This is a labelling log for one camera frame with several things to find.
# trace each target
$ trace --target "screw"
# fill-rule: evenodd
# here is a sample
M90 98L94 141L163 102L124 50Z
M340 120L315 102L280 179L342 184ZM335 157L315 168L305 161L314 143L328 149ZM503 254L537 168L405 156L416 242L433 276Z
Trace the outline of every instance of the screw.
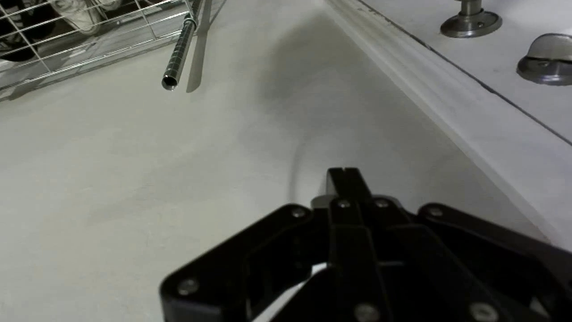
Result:
M441 208L432 208L432 209L430 209L430 215L432 215L432 217L444 217L444 211L442 211Z
M376 206L382 208L382 209L385 209L385 208L391 208L391 202L387 202L387 200L378 200Z
M348 208L351 208L353 204L351 204L349 200L339 200L339 206L340 206L342 209L348 209Z
M357 306L355 317L358 322L380 322L380 311L373 304Z
M306 217L306 211L303 208L298 208L292 211L294 218L305 218Z
M500 320L500 311L494 306L487 304L487 302L471 304L471 315L478 322L498 322Z
M180 295L187 297L199 292L199 281L197 279L187 279L180 284Z

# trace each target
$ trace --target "white sink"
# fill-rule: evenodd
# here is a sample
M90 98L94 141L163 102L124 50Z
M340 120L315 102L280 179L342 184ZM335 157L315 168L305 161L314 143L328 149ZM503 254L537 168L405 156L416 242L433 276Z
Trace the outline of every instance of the white sink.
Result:
M539 36L572 32L572 2L483 0L487 11L503 16L503 27L475 39L441 34L441 25L462 9L457 0L364 2L572 147L571 86L542 86L517 73L519 61Z
M167 274L310 204L330 166L362 168L412 211L439 200L550 231L498 175L512 132L460 132L491 115L455 107L534 125L362 5L228 2L199 43L205 64L192 47L172 93L163 48L0 106L3 320L158 322ZM494 141L485 154L478 131Z

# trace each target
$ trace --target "white countertop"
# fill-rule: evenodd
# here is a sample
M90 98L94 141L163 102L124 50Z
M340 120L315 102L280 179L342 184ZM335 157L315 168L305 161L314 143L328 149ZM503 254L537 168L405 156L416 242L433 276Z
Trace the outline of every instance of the white countertop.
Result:
M514 147L508 129L541 131L550 152L559 141L358 7L228 2L197 89L162 89L163 48L0 106L3 320L158 322L167 274L287 202L310 204L330 166L360 166L412 211L439 200L553 233L562 220L539 218L496 149ZM500 109L462 132L492 115L460 100Z
M503 18L503 27L475 39L446 38L441 32L441 25L460 13L457 0L364 2L572 145L571 86L542 86L517 73L519 61L539 36L572 32L572 2L483 0L487 11Z

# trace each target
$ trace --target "stainless steel pipe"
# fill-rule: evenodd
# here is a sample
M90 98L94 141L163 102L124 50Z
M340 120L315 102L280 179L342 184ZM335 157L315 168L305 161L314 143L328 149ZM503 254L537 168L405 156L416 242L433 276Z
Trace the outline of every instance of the stainless steel pipe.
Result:
M462 16L475 16L483 11L483 0L462 0Z
M167 64L165 75L163 75L162 84L165 89L178 88L196 30L197 30L196 9L194 9L194 5L190 5L190 13L185 16L185 23L183 23L180 39L176 43L174 54L172 54L172 57Z

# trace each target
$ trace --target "wire rack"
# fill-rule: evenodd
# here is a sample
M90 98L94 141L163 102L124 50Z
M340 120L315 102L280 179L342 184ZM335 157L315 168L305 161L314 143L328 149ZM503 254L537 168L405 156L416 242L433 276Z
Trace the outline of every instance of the wire rack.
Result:
M172 43L183 0L0 0L0 100Z

